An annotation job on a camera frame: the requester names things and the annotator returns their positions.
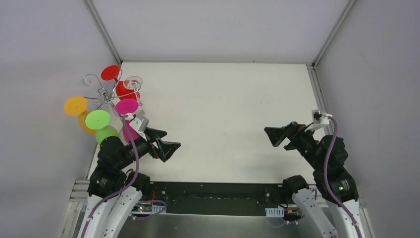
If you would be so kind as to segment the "magenta plastic wine glass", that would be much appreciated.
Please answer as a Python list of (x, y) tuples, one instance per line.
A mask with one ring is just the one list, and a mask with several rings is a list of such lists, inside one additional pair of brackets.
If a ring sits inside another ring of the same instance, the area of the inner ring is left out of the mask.
[(132, 135), (134, 140), (136, 140), (139, 137), (138, 133), (130, 126), (130, 122), (133, 119), (133, 115), (138, 109), (138, 107), (139, 103), (135, 99), (123, 99), (116, 104), (116, 111), (120, 115), (129, 115), (129, 119), (125, 121), (128, 126), (128, 129), (126, 129), (125, 126), (122, 126), (121, 129), (124, 141), (126, 143), (130, 142), (129, 134)]

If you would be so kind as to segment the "chrome wine glass rack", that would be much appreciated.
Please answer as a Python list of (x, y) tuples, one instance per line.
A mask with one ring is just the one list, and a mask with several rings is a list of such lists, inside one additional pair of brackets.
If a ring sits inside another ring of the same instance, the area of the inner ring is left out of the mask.
[(91, 79), (95, 78), (99, 83), (99, 88), (97, 89), (97, 96), (94, 96), (93, 100), (98, 100), (100, 102), (100, 107), (108, 112), (113, 112), (114, 114), (118, 115), (119, 113), (116, 111), (116, 102), (115, 100), (120, 101), (115, 93), (115, 86), (116, 83), (114, 80), (111, 81), (104, 81), (101, 77), (98, 77), (95, 74), (87, 74), (82, 78), (82, 83), (84, 86), (90, 87), (92, 85)]

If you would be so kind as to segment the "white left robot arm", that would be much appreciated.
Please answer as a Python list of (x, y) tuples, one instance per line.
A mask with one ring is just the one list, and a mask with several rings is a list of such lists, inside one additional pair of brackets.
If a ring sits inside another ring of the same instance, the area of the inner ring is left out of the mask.
[(87, 207), (80, 238), (116, 238), (132, 209), (150, 197), (150, 177), (139, 172), (140, 158), (150, 155), (166, 162), (181, 147), (162, 138), (166, 131), (147, 127), (141, 134), (128, 130), (123, 143), (119, 134), (98, 131), (97, 165), (90, 175)]

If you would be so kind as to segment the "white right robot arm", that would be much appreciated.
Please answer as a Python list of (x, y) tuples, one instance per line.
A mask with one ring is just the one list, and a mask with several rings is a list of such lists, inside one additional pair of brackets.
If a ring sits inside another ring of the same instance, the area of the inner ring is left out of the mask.
[(313, 229), (324, 238), (363, 238), (359, 194), (355, 180), (344, 167), (348, 153), (343, 138), (337, 135), (338, 126), (321, 141), (314, 139), (309, 126), (295, 121), (283, 127), (265, 127), (264, 131), (273, 147), (288, 139), (284, 149), (297, 150), (313, 168), (315, 185), (330, 209), (334, 224), (309, 201), (312, 192), (300, 175), (283, 180), (282, 199), (297, 204), (304, 217), (312, 222)]

